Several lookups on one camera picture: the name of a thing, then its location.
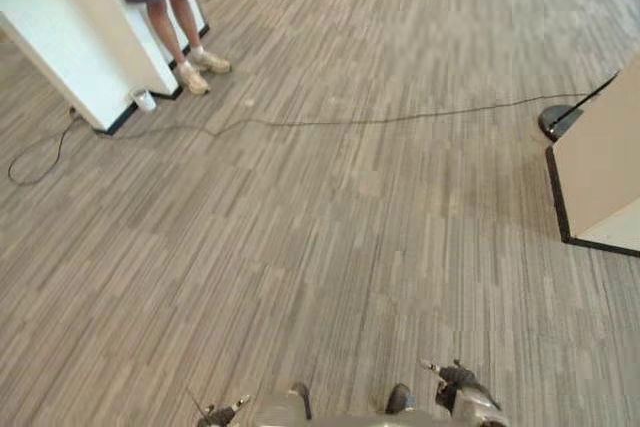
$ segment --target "stand base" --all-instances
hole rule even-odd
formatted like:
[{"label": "stand base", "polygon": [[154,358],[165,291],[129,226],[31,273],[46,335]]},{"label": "stand base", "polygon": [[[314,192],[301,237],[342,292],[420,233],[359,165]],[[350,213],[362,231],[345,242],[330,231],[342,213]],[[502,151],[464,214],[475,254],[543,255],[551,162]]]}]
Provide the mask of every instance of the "stand base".
[{"label": "stand base", "polygon": [[562,137],[564,133],[573,125],[573,123],[578,120],[578,117],[582,115],[582,111],[580,109],[576,109],[560,122],[551,127],[551,125],[562,115],[564,115],[569,109],[573,109],[573,106],[552,105],[551,107],[547,107],[546,109],[544,109],[538,116],[538,126],[540,127],[540,130],[542,130],[544,135],[549,137],[551,141],[555,142],[560,137]]}]

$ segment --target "sock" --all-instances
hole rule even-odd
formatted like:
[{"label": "sock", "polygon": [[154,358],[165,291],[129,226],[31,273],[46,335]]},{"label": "sock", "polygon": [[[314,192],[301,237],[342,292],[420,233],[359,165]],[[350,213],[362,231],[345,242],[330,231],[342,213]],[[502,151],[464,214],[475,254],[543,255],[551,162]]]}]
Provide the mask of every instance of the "sock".
[{"label": "sock", "polygon": [[202,47],[202,45],[191,47],[191,52],[193,52],[193,55],[195,55],[196,57],[200,57],[202,54],[204,54],[204,47]]},{"label": "sock", "polygon": [[185,60],[184,62],[178,62],[178,69],[184,69],[188,67],[191,67],[191,63],[188,60]]}]

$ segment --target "podium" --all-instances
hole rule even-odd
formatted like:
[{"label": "podium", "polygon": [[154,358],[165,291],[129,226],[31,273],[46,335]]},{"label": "podium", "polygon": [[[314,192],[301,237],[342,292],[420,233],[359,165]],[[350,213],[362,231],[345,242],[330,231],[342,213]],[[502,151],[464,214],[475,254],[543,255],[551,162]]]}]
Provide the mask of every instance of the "podium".
[{"label": "podium", "polygon": [[640,257],[640,56],[547,149],[564,242]]},{"label": "podium", "polygon": [[[190,0],[201,34],[208,30]],[[113,133],[133,112],[130,92],[175,98],[173,60],[148,24],[144,6],[124,0],[0,0],[0,25],[73,107]],[[173,14],[171,20],[177,26]],[[180,29],[181,46],[187,39]]]}]

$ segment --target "wooden podium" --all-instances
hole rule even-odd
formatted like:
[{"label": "wooden podium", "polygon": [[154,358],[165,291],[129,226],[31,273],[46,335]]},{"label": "wooden podium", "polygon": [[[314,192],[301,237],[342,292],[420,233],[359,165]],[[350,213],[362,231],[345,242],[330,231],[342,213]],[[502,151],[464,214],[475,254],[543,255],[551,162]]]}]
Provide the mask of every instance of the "wooden podium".
[{"label": "wooden podium", "polygon": [[640,257],[640,56],[547,149],[564,242]]}]

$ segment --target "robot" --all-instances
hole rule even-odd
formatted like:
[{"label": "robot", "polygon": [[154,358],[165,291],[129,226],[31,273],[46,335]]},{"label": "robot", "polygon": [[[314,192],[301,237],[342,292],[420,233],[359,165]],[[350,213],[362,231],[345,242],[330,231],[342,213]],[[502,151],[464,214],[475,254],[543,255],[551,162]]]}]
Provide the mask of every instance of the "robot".
[{"label": "robot", "polygon": [[[330,417],[314,419],[311,413],[309,389],[296,383],[283,395],[276,395],[257,412],[254,427],[432,427],[439,425],[460,427],[509,427],[509,420],[489,390],[476,375],[458,360],[450,367],[439,367],[422,360],[420,365],[439,378],[435,401],[451,414],[449,420],[438,420],[414,408],[414,397],[404,384],[397,384],[389,396],[384,416]],[[197,427],[227,427],[235,414],[249,401],[245,396],[231,407],[203,411]]]}]

